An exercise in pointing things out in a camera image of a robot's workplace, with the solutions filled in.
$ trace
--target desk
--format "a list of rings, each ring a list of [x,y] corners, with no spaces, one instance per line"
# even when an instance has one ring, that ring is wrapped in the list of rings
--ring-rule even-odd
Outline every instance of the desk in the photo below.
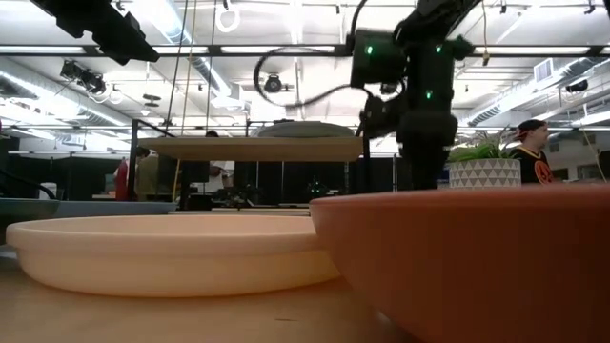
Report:
[[[6,247],[0,247],[0,304],[2,343],[416,342],[340,280],[235,297],[96,296],[30,280]]]

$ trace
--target air duct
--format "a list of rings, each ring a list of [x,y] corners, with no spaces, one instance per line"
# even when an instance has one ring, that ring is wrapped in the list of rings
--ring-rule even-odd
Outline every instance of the air duct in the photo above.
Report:
[[[118,111],[91,101],[76,91],[66,88],[50,79],[31,71],[7,57],[0,57],[0,77],[11,83],[15,89],[25,89],[35,95],[47,111],[57,115],[77,115],[90,113],[113,125],[129,125],[131,119]]]
[[[565,59],[552,59],[553,72],[550,77],[541,81],[538,81],[535,75],[528,77],[511,89],[503,91],[495,99],[468,111],[464,119],[460,120],[460,124],[476,126],[491,117],[526,104],[548,91],[567,86],[582,78],[587,71],[607,61],[605,57],[580,58],[567,63]]]
[[[183,46],[188,47],[190,44],[195,44],[189,30],[184,28],[184,32],[182,32],[182,19],[172,0],[137,0],[133,11],[148,17],[169,42],[180,45],[180,37],[182,37]],[[232,86],[220,77],[207,58],[191,57],[188,60],[211,86],[214,95],[232,95]]]

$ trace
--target ceiling light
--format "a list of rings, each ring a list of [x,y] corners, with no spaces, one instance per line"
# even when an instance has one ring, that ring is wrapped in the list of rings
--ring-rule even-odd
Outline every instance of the ceiling light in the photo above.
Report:
[[[585,125],[591,125],[591,124],[595,124],[595,123],[599,123],[605,120],[609,120],[610,119],[610,111],[604,111],[604,112],[600,112],[600,113],[595,113],[595,114],[589,114],[585,117],[582,117],[581,119],[575,120],[572,122],[572,126],[573,127],[581,127],[581,126],[585,126]]]
[[[78,104],[68,100],[62,96],[55,96],[56,94],[52,91],[46,90],[40,86],[26,82],[18,77],[14,77],[6,72],[0,71],[0,75],[9,79],[11,82],[28,89],[35,93],[39,97],[39,104],[44,111],[57,112],[65,115],[78,115],[80,113],[80,107]]]
[[[266,53],[271,50],[279,49],[280,47],[258,47],[258,46],[233,46],[233,47],[221,47],[220,50],[226,53]],[[286,48],[282,52],[310,52],[309,50],[319,50],[323,52],[334,52],[335,47],[333,46],[310,46],[310,47],[294,47]]]
[[[229,33],[231,31],[234,31],[235,29],[237,29],[237,27],[239,26],[239,23],[241,22],[241,17],[239,16],[239,10],[236,10],[232,5],[231,5],[231,1],[230,0],[225,0],[226,1],[226,7],[227,8],[222,8],[220,10],[216,10],[216,19],[214,20],[216,23],[216,28],[223,32],[223,33]],[[231,23],[230,26],[226,27],[223,23],[222,23],[222,14],[224,13],[232,13],[233,14],[233,22]]]
[[[85,54],[85,50],[81,47],[41,47],[41,46],[3,46],[0,47],[0,53],[56,53],[61,54]]]
[[[562,53],[585,53],[588,47],[477,47],[475,53],[484,53],[485,49],[490,54],[562,54]]]
[[[208,53],[208,48],[207,47],[177,47],[177,46],[167,46],[167,47],[154,47],[154,49],[159,52],[159,53],[179,53],[181,51],[184,51],[185,49],[188,49],[189,52],[195,54],[195,53]]]
[[[114,118],[112,118],[112,117],[110,117],[110,116],[108,116],[107,114],[104,114],[104,113],[102,113],[102,112],[95,111],[95,110],[92,110],[92,109],[90,109],[90,108],[84,108],[84,109],[86,109],[87,111],[89,111],[89,112],[91,112],[91,113],[93,113],[93,114],[97,115],[98,117],[100,117],[100,118],[102,118],[102,119],[105,119],[105,120],[106,120],[106,121],[108,121],[108,122],[113,123],[113,124],[114,124],[114,125],[116,125],[116,126],[123,126],[123,125],[127,125],[127,123],[124,123],[124,122],[122,122],[122,121],[120,121],[120,120],[116,120],[116,119],[114,119]]]
[[[11,129],[11,130],[15,131],[15,132],[27,134],[27,135],[30,135],[30,136],[34,136],[34,137],[37,137],[37,138],[49,139],[49,140],[54,140],[55,139],[55,136],[53,136],[52,134],[44,132],[44,131],[40,131],[40,130],[37,130],[37,129],[29,129],[27,131],[19,130],[19,129]]]

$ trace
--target baseball cap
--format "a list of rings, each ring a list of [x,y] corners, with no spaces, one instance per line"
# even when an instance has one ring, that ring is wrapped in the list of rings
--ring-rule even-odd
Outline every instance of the baseball cap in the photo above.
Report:
[[[526,120],[519,124],[517,127],[517,139],[523,141],[523,139],[525,139],[525,136],[527,135],[527,132],[537,130],[544,126],[546,126],[545,121],[538,119]]]

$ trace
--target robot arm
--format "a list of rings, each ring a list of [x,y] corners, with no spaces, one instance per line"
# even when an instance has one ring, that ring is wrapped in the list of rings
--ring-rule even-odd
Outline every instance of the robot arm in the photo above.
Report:
[[[360,115],[369,138],[396,132],[414,190],[437,187],[458,121],[451,114],[455,60],[474,47],[445,37],[480,0],[419,1],[394,32],[358,30],[353,37],[351,86],[406,84],[392,100],[370,96]]]

